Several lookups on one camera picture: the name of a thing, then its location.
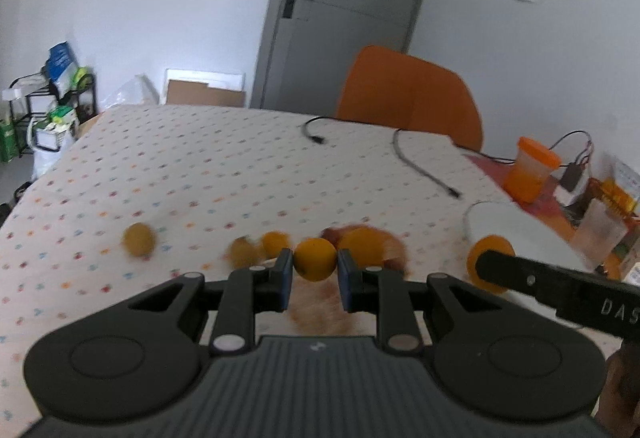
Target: white plate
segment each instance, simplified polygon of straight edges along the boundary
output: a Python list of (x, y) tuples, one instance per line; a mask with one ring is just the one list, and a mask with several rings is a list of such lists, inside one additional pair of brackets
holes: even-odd
[[(514, 204), (481, 202), (472, 205), (465, 214), (465, 232), (469, 248), (482, 238), (495, 234), (511, 243), (516, 256), (587, 272), (580, 257), (562, 238)], [(502, 297), (566, 326), (577, 327), (556, 318), (555, 310), (540, 304), (533, 297), (513, 291), (506, 292)]]

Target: orange chair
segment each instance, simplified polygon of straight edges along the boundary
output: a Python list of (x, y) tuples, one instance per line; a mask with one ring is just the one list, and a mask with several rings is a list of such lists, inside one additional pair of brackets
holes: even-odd
[(454, 72), (380, 46), (358, 55), (336, 118), (446, 134), (479, 151), (482, 121), (464, 81)]

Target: floor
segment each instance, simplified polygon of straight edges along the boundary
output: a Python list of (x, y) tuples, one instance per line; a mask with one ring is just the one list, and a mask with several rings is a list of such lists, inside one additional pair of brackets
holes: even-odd
[(9, 163), (0, 163), (0, 203), (9, 203), (14, 199), (14, 191), (23, 183), (31, 180), (33, 156), (24, 155)]

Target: tablecloth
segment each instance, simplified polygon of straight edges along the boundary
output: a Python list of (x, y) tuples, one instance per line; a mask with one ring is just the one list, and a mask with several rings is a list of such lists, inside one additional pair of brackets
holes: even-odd
[[(436, 271), (466, 277), (464, 212), (478, 201), (509, 201), (504, 192), (446, 136), (404, 132), (400, 145), (461, 199), (398, 160), (393, 130), (321, 120), (311, 131), (327, 144), (317, 145), (302, 136), (308, 118), (207, 106), (116, 108), (27, 191), (0, 230), (0, 436), (38, 419), (22, 379), (35, 341), (185, 272), (225, 278), (226, 249), (239, 236), (280, 230), (297, 242), (327, 227), (368, 223), (403, 240), (411, 279)], [(120, 245), (135, 222), (158, 235), (149, 258), (131, 258)], [(373, 333), (373, 317), (353, 328)], [(261, 314), (257, 331), (296, 327), (287, 315)], [(613, 340), (592, 337), (613, 350)]]

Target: orange container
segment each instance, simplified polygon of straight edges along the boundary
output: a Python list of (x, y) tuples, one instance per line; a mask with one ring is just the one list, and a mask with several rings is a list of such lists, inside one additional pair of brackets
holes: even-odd
[(518, 157), (504, 181), (504, 190), (516, 201), (533, 203), (560, 163), (556, 153), (523, 136), (518, 141)]

